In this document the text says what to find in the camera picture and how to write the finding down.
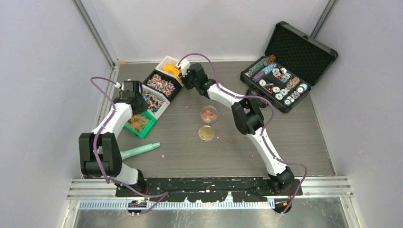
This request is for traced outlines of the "aluminium frame rail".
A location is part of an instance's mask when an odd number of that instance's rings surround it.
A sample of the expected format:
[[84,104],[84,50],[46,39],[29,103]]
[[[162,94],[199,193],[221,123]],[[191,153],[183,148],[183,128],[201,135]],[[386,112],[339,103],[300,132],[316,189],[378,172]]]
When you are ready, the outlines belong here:
[[90,0],[72,0],[72,3],[76,7],[77,12],[107,63],[114,68],[118,61],[118,57],[107,37],[92,2]]

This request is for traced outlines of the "white bin with wrapped candies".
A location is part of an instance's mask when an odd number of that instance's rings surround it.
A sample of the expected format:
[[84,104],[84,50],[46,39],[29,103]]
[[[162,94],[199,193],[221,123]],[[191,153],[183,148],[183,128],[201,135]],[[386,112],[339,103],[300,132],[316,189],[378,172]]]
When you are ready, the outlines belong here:
[[166,111],[170,102],[168,99],[161,93],[142,85],[142,95],[145,101],[148,104],[147,111],[158,120],[162,114]]

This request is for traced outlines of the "mint green pen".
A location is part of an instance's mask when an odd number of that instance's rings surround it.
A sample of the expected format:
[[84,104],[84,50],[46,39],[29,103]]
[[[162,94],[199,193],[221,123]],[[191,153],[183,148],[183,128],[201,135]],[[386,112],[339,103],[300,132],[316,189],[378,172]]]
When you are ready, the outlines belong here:
[[122,160],[125,160],[125,159],[128,159],[128,158],[137,156],[139,154],[152,151],[154,149],[157,149],[160,146],[161,146],[161,144],[159,142],[156,142],[156,143],[150,143],[150,144],[143,145],[143,146],[140,146],[140,147],[132,148],[130,150],[120,151],[121,158],[122,158]]

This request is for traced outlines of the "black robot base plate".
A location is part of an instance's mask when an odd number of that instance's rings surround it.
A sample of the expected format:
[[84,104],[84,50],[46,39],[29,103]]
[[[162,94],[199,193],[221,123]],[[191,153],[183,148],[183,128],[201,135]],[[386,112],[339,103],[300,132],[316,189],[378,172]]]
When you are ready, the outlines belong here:
[[302,195],[298,189],[300,181],[293,180],[284,189],[276,187],[265,177],[214,177],[214,178],[148,178],[138,184],[126,187],[117,184],[117,197],[138,197],[140,194],[152,196],[152,202],[167,193],[163,202],[223,202],[232,196],[236,203],[263,202],[264,197],[282,196],[289,199],[294,193]]

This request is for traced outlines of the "clear plastic jar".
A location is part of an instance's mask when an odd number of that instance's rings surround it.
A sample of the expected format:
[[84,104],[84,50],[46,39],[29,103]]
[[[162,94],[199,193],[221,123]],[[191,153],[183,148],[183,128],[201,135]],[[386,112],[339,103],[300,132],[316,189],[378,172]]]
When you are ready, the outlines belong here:
[[213,106],[205,106],[201,110],[201,119],[205,125],[213,125],[217,120],[217,110]]

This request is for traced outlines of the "gold jar lid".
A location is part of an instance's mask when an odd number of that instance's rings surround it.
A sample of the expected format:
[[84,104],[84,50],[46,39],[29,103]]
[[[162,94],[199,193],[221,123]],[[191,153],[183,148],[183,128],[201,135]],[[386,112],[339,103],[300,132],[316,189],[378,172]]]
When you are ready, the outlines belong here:
[[212,126],[204,125],[199,128],[198,136],[202,141],[209,142],[213,140],[215,136],[215,130]]

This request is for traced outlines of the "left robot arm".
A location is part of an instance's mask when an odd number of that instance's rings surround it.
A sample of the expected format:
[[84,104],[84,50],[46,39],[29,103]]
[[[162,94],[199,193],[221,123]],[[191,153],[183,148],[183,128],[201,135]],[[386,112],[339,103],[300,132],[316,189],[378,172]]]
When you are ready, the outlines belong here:
[[78,139],[80,169],[85,177],[104,178],[107,183],[122,185],[135,197],[145,193],[146,183],[139,169],[123,163],[117,138],[125,124],[135,115],[148,109],[140,81],[114,82],[119,96],[111,99],[109,113],[91,132]]

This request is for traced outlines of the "black bin with lollipops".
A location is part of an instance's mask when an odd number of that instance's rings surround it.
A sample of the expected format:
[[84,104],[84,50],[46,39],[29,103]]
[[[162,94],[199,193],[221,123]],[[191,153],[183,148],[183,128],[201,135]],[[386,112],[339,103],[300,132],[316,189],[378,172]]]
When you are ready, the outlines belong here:
[[144,81],[143,84],[161,93],[169,102],[178,95],[182,89],[182,85],[175,77],[169,76],[160,71],[154,70]]

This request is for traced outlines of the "orange plastic scoop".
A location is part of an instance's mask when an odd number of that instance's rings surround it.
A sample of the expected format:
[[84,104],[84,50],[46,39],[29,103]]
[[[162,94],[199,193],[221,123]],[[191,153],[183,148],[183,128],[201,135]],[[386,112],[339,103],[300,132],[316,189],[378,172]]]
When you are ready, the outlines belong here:
[[174,75],[174,76],[177,77],[177,78],[179,78],[179,77],[180,77],[180,74],[181,74],[180,69],[178,69],[176,66],[171,65],[171,64],[166,64],[166,65],[163,67],[163,71],[166,72],[166,73],[172,74],[172,75]]

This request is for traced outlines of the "green bin with candies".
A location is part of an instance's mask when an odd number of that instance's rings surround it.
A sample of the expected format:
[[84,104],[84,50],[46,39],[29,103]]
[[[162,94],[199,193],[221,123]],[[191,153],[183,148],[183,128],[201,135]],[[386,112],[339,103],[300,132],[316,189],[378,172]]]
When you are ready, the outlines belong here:
[[156,124],[157,120],[148,112],[133,115],[124,125],[134,135],[144,139]]

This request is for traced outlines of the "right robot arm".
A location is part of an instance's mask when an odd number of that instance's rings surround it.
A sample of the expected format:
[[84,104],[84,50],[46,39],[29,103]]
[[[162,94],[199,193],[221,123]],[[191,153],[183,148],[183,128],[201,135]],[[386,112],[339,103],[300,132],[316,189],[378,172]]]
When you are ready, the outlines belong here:
[[239,95],[213,79],[209,79],[200,63],[185,61],[176,65],[186,89],[195,88],[200,95],[217,101],[232,111],[237,130],[246,135],[261,155],[274,193],[285,194],[294,181],[294,174],[283,162],[264,129],[264,117],[254,96]]

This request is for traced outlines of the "black poker chip case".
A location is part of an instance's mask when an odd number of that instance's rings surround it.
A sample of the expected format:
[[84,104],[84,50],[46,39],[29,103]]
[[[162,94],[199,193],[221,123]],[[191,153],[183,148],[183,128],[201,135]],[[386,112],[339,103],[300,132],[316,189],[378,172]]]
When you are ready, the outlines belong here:
[[264,55],[240,74],[248,95],[260,95],[283,113],[290,112],[338,57],[285,21],[275,25]]

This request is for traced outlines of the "white bin with gummy candies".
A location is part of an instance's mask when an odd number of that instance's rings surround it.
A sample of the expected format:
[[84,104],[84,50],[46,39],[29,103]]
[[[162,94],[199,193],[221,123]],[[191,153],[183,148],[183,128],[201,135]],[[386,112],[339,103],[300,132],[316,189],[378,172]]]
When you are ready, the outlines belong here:
[[173,58],[173,57],[171,57],[171,56],[165,56],[164,59],[155,67],[155,70],[157,70],[157,71],[159,71],[159,72],[162,72],[162,73],[165,73],[165,74],[167,74],[167,75],[170,76],[170,77],[173,77],[173,78],[182,86],[183,83],[182,83],[182,81],[181,81],[180,78],[177,78],[177,77],[175,77],[174,75],[169,74],[169,73],[166,73],[166,72],[163,71],[163,67],[164,67],[166,64],[171,64],[171,65],[174,65],[174,66],[175,66],[175,65],[177,64],[177,62],[178,62],[178,59],[175,59],[175,58]]

